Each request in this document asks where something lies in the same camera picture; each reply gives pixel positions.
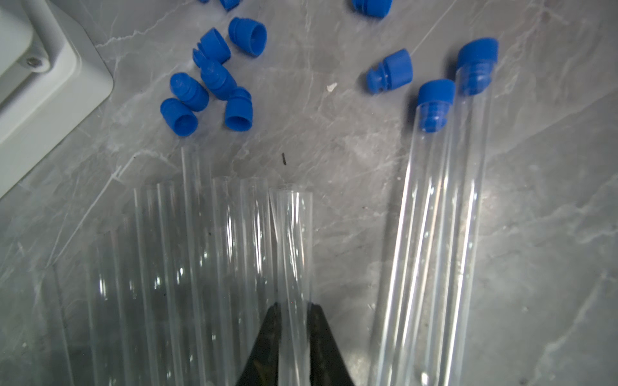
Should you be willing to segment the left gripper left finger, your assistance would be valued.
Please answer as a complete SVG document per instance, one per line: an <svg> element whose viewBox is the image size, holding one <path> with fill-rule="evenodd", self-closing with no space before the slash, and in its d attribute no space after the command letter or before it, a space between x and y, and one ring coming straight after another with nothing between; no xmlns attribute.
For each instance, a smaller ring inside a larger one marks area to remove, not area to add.
<svg viewBox="0 0 618 386"><path fill-rule="evenodd" d="M277 386L278 358L282 335L281 307L278 302L267 310L249 359L236 386Z"/></svg>

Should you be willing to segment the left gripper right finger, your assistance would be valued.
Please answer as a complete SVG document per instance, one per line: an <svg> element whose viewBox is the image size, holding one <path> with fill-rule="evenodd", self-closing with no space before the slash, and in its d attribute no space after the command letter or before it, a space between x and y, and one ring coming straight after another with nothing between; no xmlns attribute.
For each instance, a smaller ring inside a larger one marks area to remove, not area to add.
<svg viewBox="0 0 618 386"><path fill-rule="evenodd" d="M354 386L323 308L310 303L307 314L312 386Z"/></svg>

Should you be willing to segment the test tube group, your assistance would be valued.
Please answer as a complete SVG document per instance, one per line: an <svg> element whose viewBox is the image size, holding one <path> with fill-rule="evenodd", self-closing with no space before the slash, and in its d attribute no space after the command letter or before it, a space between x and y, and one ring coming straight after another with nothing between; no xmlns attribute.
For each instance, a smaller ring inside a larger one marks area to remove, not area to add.
<svg viewBox="0 0 618 386"><path fill-rule="evenodd" d="M499 43L485 37L460 49L439 209L432 314L421 379L458 385L476 261L492 81Z"/></svg>
<svg viewBox="0 0 618 386"><path fill-rule="evenodd" d="M410 383L417 320L423 305L423 270L431 255L443 189L447 124L454 99L455 83L448 79L428 81L418 92L394 255L373 360L374 385Z"/></svg>
<svg viewBox="0 0 618 386"><path fill-rule="evenodd" d="M312 301L313 196L287 188L271 195L275 222L281 339L280 385L310 384L308 310Z"/></svg>

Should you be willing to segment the blue stopper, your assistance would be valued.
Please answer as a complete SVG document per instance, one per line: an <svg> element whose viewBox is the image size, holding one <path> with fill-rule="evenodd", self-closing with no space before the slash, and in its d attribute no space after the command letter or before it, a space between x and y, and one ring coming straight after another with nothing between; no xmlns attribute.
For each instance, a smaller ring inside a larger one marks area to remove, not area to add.
<svg viewBox="0 0 618 386"><path fill-rule="evenodd" d="M230 130L248 131L253 125L253 103L250 93L242 87L232 91L225 107L225 125Z"/></svg>
<svg viewBox="0 0 618 386"><path fill-rule="evenodd" d="M408 85L414 78L410 53L406 49L387 56L374 69L368 70L365 80L367 89L378 94Z"/></svg>
<svg viewBox="0 0 618 386"><path fill-rule="evenodd" d="M170 129L179 137L191 135L198 127L196 115L178 99L164 100L160 106L160 112Z"/></svg>
<svg viewBox="0 0 618 386"><path fill-rule="evenodd" d="M261 22L235 17L228 28L229 37L247 55L260 56L267 45L267 29Z"/></svg>
<svg viewBox="0 0 618 386"><path fill-rule="evenodd" d="M224 64L231 58L231 51L221 33L211 28L192 50L192 58L198 68L202 67L206 59Z"/></svg>
<svg viewBox="0 0 618 386"><path fill-rule="evenodd" d="M219 62L206 59L201 64L201 79L206 88L219 100L228 101L238 86L229 71Z"/></svg>
<svg viewBox="0 0 618 386"><path fill-rule="evenodd" d="M170 89L191 111L200 112L209 105L207 90L185 72L178 72L171 77Z"/></svg>
<svg viewBox="0 0 618 386"><path fill-rule="evenodd" d="M389 14L393 0L352 0L355 11L374 18L382 19Z"/></svg>
<svg viewBox="0 0 618 386"><path fill-rule="evenodd" d="M229 12L240 4L241 0L220 0L223 8Z"/></svg>

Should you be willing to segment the white rectangular plastic box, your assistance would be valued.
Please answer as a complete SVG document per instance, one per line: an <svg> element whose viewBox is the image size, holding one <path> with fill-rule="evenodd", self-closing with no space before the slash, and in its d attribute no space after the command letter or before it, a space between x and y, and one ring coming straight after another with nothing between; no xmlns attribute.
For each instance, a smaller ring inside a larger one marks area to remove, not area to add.
<svg viewBox="0 0 618 386"><path fill-rule="evenodd" d="M50 1L1 3L1 193L111 94L85 29Z"/></svg>

